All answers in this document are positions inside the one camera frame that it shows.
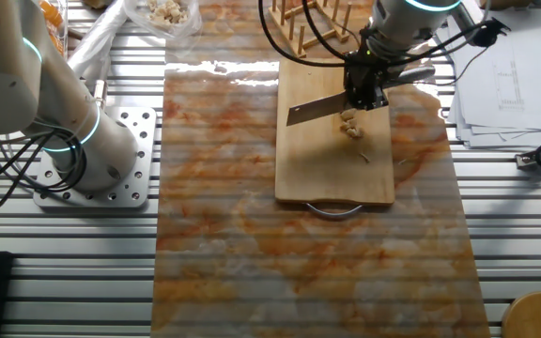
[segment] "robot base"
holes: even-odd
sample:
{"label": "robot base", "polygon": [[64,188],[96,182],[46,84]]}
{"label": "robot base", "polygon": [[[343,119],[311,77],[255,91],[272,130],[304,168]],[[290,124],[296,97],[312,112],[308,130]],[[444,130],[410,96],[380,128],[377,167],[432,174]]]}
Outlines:
{"label": "robot base", "polygon": [[[43,208],[137,208],[147,202],[149,177],[156,130],[156,112],[141,107],[106,107],[106,114],[124,124],[137,141],[137,161],[131,172],[115,186],[97,192],[69,190],[49,194],[34,193],[33,200]],[[52,185],[59,182],[52,158],[43,153],[37,182]]]}

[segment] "wooden lid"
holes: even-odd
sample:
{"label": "wooden lid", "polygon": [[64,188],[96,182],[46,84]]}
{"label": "wooden lid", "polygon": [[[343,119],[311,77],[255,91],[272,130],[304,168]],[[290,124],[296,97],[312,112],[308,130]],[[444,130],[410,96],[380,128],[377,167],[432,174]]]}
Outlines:
{"label": "wooden lid", "polygon": [[541,338],[541,292],[515,300],[502,318],[503,338]]}

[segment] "blue light ring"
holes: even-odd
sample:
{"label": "blue light ring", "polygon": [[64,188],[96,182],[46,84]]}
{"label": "blue light ring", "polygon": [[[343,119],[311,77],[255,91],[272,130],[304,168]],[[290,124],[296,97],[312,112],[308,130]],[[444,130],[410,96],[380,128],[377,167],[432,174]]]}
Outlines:
{"label": "blue light ring", "polygon": [[41,53],[39,52],[39,50],[37,49],[37,47],[35,47],[35,45],[33,44],[33,42],[31,42],[28,38],[23,38],[24,40],[24,44],[26,46],[28,46],[30,49],[33,50],[33,52],[35,52],[35,54],[37,55],[37,57],[39,58],[39,61],[41,63],[43,63],[43,57],[41,56]]}
{"label": "blue light ring", "polygon": [[460,5],[460,1],[461,0],[458,0],[449,6],[437,7],[437,6],[430,6],[430,5],[422,4],[418,2],[417,0],[406,0],[407,3],[415,6],[416,8],[426,10],[426,11],[433,11],[433,12],[448,11],[448,10],[454,9],[458,5]]}
{"label": "blue light ring", "polygon": [[[84,145],[85,142],[89,141],[89,139],[91,138],[91,136],[93,136],[93,134],[95,134],[95,131],[97,130],[98,126],[100,125],[100,106],[97,106],[98,107],[98,118],[95,120],[95,125],[93,126],[93,129],[89,132],[89,134],[81,141],[81,145]],[[65,147],[65,148],[61,148],[61,149],[50,149],[50,148],[46,148],[44,147],[43,148],[44,150],[46,151],[51,151],[51,152],[64,152],[64,151],[69,151],[70,150],[70,147]]]}

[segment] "metal handle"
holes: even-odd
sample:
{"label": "metal handle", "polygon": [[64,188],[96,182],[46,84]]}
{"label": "metal handle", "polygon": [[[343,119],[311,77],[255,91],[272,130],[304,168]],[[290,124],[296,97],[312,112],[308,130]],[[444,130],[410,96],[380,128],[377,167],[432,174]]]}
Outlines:
{"label": "metal handle", "polygon": [[355,207],[354,209],[352,210],[348,210],[348,211],[345,211],[345,212],[327,212],[327,211],[323,211],[323,210],[320,210],[318,208],[316,208],[315,206],[311,205],[310,203],[306,203],[306,205],[313,211],[315,212],[317,215],[320,215],[320,216],[323,216],[323,217],[326,217],[326,218],[330,218],[330,219],[343,219],[343,218],[346,218],[348,216],[351,216],[353,214],[356,213],[356,211],[360,210],[363,206],[360,205],[360,206],[357,206]]}

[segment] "chopped food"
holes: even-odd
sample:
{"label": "chopped food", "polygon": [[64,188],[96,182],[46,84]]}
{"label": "chopped food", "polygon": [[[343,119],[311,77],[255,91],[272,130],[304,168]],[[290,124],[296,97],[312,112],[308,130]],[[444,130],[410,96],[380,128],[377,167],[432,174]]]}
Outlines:
{"label": "chopped food", "polygon": [[62,18],[62,15],[57,10],[57,8],[52,5],[49,1],[46,0],[40,0],[39,5],[41,7],[41,11],[43,12],[43,17],[45,17],[45,24],[47,25],[47,30],[49,32],[49,38],[54,43],[55,48],[57,51],[64,56],[65,48],[64,43],[62,40],[60,40],[60,28],[62,28],[62,23],[64,23],[64,19]]}
{"label": "chopped food", "polygon": [[348,121],[348,120],[354,118],[355,114],[356,114],[356,109],[348,109],[345,112],[342,112],[342,119],[344,121]]}
{"label": "chopped food", "polygon": [[348,121],[342,121],[341,129],[342,131],[347,131],[348,129],[356,128],[356,120],[350,119]]}
{"label": "chopped food", "polygon": [[342,112],[340,115],[342,117],[342,125],[340,129],[345,131],[346,134],[353,139],[363,137],[363,130],[357,127],[358,123],[356,122],[356,118],[354,118],[355,114],[356,109],[348,109],[345,112]]}
{"label": "chopped food", "polygon": [[181,9],[174,0],[166,0],[161,5],[159,5],[158,0],[147,0],[147,5],[152,12],[148,18],[163,28],[170,28],[177,23],[184,23],[189,17],[187,10]]}
{"label": "chopped food", "polygon": [[363,137],[363,131],[358,128],[350,128],[346,131],[346,134],[354,139]]}
{"label": "chopped food", "polygon": [[359,153],[359,155],[363,157],[365,162],[367,162],[367,163],[371,162],[371,160],[369,160],[368,157],[366,157],[366,155],[364,155],[363,153]]}

